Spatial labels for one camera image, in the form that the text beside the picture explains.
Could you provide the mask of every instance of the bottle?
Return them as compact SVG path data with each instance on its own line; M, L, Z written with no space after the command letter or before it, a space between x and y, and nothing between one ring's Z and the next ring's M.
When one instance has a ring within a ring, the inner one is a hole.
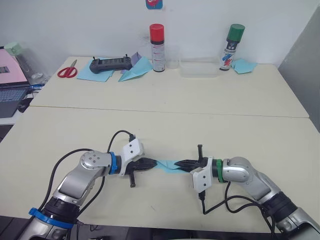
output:
M6 44L4 49L15 57L30 85L47 83L48 77L38 70L39 64L36 63L29 49L23 49L17 42Z
M161 24L152 24L150 29L150 41L152 51L152 68L155 72L165 70L165 27Z
M245 26L241 24L232 24L230 26L228 36L226 37L226 47L220 58L220 70L227 71L230 69L233 56L236 53L237 45L240 43L244 30Z

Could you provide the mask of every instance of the red cap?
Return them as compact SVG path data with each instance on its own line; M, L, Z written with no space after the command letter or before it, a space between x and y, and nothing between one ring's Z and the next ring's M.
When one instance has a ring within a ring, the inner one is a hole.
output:
M165 27L162 24L150 25L150 40L152 42L162 42L165 40Z

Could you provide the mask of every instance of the green ring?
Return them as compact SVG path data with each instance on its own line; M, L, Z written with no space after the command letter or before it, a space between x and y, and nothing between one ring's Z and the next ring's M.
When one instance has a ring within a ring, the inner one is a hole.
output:
M218 171L218 180L219 180L219 183L224 183L224 178L222 177L222 165L223 165L223 162L221 159L217 159L216 160L216 169Z

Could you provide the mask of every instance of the computer mouse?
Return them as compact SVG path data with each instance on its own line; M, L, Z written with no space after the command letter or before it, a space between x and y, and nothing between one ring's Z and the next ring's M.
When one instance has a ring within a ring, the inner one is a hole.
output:
M25 98L25 99L22 99L18 105L18 111L20 113L24 113L25 110L29 107L30 105L30 102L32 101L32 97L28 97L28 98Z

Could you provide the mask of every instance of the red scissors handle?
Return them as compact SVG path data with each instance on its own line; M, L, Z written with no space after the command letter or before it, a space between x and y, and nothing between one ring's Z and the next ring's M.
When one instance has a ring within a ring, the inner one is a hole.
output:
M77 73L78 73L78 70L74 66L69 66L69 67L66 67L66 68L60 70L57 75L59 78L68 78L69 79L69 78L73 78L74 76L76 76Z

